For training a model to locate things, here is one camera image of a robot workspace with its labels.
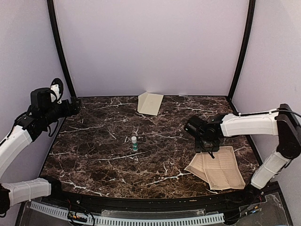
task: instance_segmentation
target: beige paper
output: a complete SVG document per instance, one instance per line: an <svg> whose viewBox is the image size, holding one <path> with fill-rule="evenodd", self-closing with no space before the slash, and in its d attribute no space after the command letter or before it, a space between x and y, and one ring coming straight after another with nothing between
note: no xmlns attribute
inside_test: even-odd
<svg viewBox="0 0 301 226"><path fill-rule="evenodd" d="M141 114L158 115L163 95L145 92L138 96L138 112Z"/></svg>
<svg viewBox="0 0 301 226"><path fill-rule="evenodd" d="M246 184L239 172L233 147L220 147L214 156L213 159L209 154L203 154L204 170L210 189L244 189Z"/></svg>
<svg viewBox="0 0 301 226"><path fill-rule="evenodd" d="M196 175L208 183L208 179L204 171L203 153L197 153L184 170Z"/></svg>

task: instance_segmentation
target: white panel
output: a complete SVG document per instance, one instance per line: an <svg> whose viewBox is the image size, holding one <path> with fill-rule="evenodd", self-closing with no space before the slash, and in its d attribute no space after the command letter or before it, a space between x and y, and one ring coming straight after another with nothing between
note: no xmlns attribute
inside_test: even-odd
<svg viewBox="0 0 301 226"><path fill-rule="evenodd" d="M301 2L259 0L246 60L234 104L241 112L256 112L287 103L301 113ZM277 137L253 136L263 159ZM278 176L294 225L301 225L301 157Z"/></svg>
<svg viewBox="0 0 301 226"><path fill-rule="evenodd" d="M51 31L47 1L0 0L0 140L14 119L30 105L30 92L63 79ZM68 97L65 89L64 98ZM35 179L53 139L42 134L6 170L3 182ZM15 225L19 205L11 208L0 226Z"/></svg>
<svg viewBox="0 0 301 226"><path fill-rule="evenodd" d="M57 0L78 96L227 95L247 0Z"/></svg>

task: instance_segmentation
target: black pole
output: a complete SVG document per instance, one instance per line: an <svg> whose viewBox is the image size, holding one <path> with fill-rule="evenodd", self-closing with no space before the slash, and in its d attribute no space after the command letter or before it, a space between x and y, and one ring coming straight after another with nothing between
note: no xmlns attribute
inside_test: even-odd
<svg viewBox="0 0 301 226"><path fill-rule="evenodd" d="M239 76L240 76L240 73L241 73L241 69L242 69L243 64L244 64L244 59L245 59L245 56L246 56L246 49L248 47L248 42L249 42L251 28L252 28L255 2L256 2L256 0L250 0L249 1L249 9L248 9L247 17L246 17L246 27L245 27L243 42L241 44L240 53L239 53L239 57L238 57L238 62L237 62L237 65L236 65L234 76L233 76L231 88L230 88L229 94L227 96L227 99L229 101L231 101L233 96L234 96L235 89L237 87Z"/></svg>
<svg viewBox="0 0 301 226"><path fill-rule="evenodd" d="M71 81L71 77L69 74L69 70L67 67L65 55L63 52L60 33L58 31L58 26L57 26L57 21L56 21L56 16L55 16L55 6L53 4L53 0L47 0L47 4L48 4L49 18L50 18L51 27L52 27L52 33L53 33L53 37L55 39L56 50L57 50L57 54L58 54L58 57L61 62L61 67L62 67L62 70L64 73L64 77L65 77L70 95L72 97L76 97L75 90L74 90L74 87L73 87L73 84Z"/></svg>

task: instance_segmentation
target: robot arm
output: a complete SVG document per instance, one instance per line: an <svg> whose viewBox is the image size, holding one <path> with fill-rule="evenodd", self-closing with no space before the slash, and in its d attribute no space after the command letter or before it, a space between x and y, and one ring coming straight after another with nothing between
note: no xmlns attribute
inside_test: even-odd
<svg viewBox="0 0 301 226"><path fill-rule="evenodd" d="M190 118L185 130L195 137L196 151L214 158L220 138L237 135L269 134L279 137L279 145L254 173L251 185L262 189L283 167L301 153L301 126L291 108L281 104L278 109L250 114L222 114L206 122Z"/></svg>
<svg viewBox="0 0 301 226"><path fill-rule="evenodd" d="M0 214L6 213L9 207L17 203L48 196L54 188L60 188L57 186L58 181L50 177L19 183L3 183L1 178L20 152L34 142L43 131L50 129L50 124L58 123L58 119L79 112L80 100L71 97L69 103L69 100L61 100L62 95L63 83L60 79L54 79L50 88L40 88L31 92L31 105L27 112L15 120L12 130L1 141Z"/></svg>

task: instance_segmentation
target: perforated white strip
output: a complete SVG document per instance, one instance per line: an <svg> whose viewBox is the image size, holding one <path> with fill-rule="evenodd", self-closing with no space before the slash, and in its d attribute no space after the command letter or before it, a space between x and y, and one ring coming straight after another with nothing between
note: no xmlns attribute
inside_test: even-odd
<svg viewBox="0 0 301 226"><path fill-rule="evenodd" d="M61 207L48 206L39 202L32 202L31 209L49 216L68 220L68 210ZM145 219L123 219L123 218L107 218L94 215L95 226L203 226L224 222L224 214L213 214L209 216L195 218L180 218L180 219L162 219L162 220L145 220ZM89 215L86 225L92 225L93 219Z"/></svg>

